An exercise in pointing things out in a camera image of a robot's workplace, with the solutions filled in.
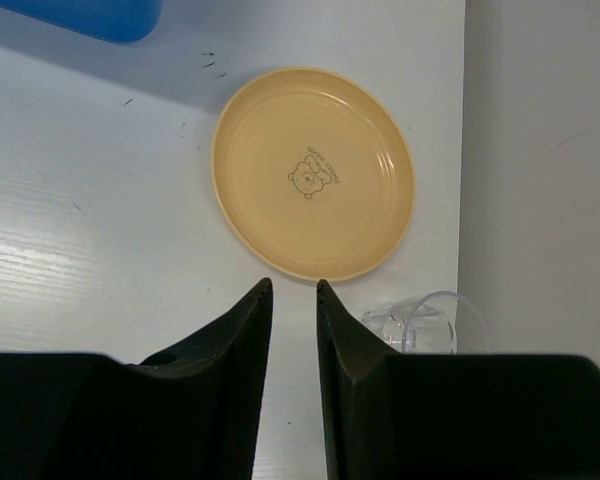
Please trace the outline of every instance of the blue object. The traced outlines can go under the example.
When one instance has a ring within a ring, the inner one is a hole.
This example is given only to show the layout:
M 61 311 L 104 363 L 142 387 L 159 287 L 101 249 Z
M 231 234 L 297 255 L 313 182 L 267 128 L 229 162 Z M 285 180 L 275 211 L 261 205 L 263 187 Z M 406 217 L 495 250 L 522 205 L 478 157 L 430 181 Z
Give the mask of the blue object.
M 0 0 L 0 6 L 112 42 L 135 42 L 153 30 L 162 0 Z

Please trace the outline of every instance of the clear glass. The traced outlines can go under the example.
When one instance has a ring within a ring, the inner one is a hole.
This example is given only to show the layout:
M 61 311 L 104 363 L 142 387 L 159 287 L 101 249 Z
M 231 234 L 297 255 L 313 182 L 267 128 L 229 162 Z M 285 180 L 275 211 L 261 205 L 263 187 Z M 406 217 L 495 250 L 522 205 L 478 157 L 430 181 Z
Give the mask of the clear glass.
M 478 340 L 478 351 L 489 351 L 486 326 L 480 312 L 455 292 L 434 292 L 384 308 L 365 312 L 362 323 L 400 353 L 454 354 L 458 351 L 456 324 L 470 328 Z

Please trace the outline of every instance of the white tabletop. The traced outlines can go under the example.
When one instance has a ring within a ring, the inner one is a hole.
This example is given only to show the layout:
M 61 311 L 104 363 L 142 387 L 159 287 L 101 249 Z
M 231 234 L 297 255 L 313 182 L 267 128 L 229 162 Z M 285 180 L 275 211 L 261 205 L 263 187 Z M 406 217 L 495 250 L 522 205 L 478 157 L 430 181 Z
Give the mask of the white tabletop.
M 0 350 L 138 362 L 270 276 L 254 477 L 324 479 L 315 287 L 231 233 L 211 186 L 212 131 L 231 94 L 272 68 L 361 84 L 407 137 L 416 210 L 398 251 L 336 290 L 359 315 L 455 289 L 464 2 L 165 3 L 156 30 L 129 46 L 0 9 Z

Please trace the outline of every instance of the bear drawing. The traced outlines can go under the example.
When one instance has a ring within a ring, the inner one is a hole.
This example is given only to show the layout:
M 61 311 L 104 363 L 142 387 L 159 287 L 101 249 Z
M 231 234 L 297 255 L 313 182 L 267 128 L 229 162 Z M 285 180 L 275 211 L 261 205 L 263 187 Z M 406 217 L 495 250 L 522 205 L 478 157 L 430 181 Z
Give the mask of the bear drawing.
M 313 155 L 307 157 L 296 166 L 296 171 L 289 174 L 298 191 L 310 200 L 314 193 L 331 183 L 331 175 L 325 172 Z

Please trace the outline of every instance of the round plate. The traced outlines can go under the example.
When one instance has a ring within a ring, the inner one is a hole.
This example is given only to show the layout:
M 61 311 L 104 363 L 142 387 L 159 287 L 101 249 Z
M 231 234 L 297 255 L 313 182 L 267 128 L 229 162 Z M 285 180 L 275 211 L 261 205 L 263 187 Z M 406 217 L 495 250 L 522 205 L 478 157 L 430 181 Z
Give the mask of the round plate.
M 409 149 L 357 85 L 315 69 L 267 73 L 225 107 L 213 182 L 235 233 L 291 275 L 344 280 L 380 264 L 413 208 Z

